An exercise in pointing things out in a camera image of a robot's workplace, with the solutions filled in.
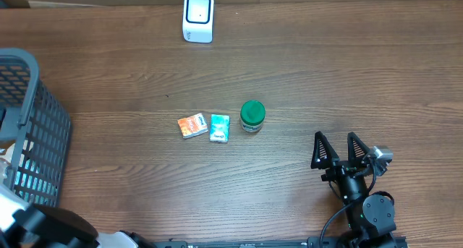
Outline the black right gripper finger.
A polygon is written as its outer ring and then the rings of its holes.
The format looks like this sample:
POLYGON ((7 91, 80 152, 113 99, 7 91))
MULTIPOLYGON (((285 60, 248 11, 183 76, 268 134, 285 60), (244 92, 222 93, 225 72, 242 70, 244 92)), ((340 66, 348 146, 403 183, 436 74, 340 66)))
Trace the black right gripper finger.
POLYGON ((310 165, 311 169, 331 168, 339 161, 339 156, 332 148, 326 136, 321 131, 316 132, 313 157, 310 165))
POLYGON ((347 135, 348 161, 361 162, 370 152, 370 148, 354 133, 347 135))

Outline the green lid jar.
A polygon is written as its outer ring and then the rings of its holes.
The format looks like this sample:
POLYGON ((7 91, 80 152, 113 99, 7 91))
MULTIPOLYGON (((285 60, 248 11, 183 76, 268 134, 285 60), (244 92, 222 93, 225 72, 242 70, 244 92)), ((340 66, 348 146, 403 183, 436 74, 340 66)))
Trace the green lid jar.
POLYGON ((258 132, 266 117, 266 109, 260 101, 245 102, 240 111, 241 128, 246 132, 258 132))

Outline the teal tissue pack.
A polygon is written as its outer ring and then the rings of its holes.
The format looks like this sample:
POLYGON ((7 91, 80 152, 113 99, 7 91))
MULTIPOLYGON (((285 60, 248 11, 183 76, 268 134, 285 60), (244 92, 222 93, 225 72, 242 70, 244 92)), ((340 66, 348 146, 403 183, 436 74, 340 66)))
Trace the teal tissue pack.
POLYGON ((230 117, 227 115, 212 114, 210 141, 227 143, 229 141, 230 117))

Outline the orange tissue pack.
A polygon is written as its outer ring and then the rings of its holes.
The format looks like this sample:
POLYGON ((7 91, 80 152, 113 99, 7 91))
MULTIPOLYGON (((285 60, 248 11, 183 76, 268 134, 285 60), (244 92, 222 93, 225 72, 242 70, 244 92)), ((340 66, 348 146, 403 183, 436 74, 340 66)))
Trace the orange tissue pack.
POLYGON ((198 136, 208 131, 208 125, 202 113, 177 120, 184 139, 198 136))

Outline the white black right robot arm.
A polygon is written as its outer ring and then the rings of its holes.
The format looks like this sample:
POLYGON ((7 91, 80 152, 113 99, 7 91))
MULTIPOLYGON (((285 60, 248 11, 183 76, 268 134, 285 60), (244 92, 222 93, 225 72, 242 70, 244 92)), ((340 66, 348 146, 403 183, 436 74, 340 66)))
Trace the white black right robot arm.
POLYGON ((310 167, 324 171, 321 180, 343 204, 323 226, 316 247, 398 247, 400 241, 393 235, 395 200, 388 192, 373 191, 394 154, 385 146, 368 147, 354 132, 347 135, 347 145, 348 157, 343 161, 326 136, 315 133, 310 167), (327 240, 328 227, 343 214, 349 230, 327 240))

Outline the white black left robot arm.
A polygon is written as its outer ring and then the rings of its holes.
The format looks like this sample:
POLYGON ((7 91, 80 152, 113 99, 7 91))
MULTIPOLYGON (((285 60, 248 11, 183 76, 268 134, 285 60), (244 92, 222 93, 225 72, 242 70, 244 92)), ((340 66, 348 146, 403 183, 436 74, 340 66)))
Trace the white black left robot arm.
POLYGON ((1 185, 2 247, 154 247, 135 233, 99 233, 78 214, 24 201, 1 185))

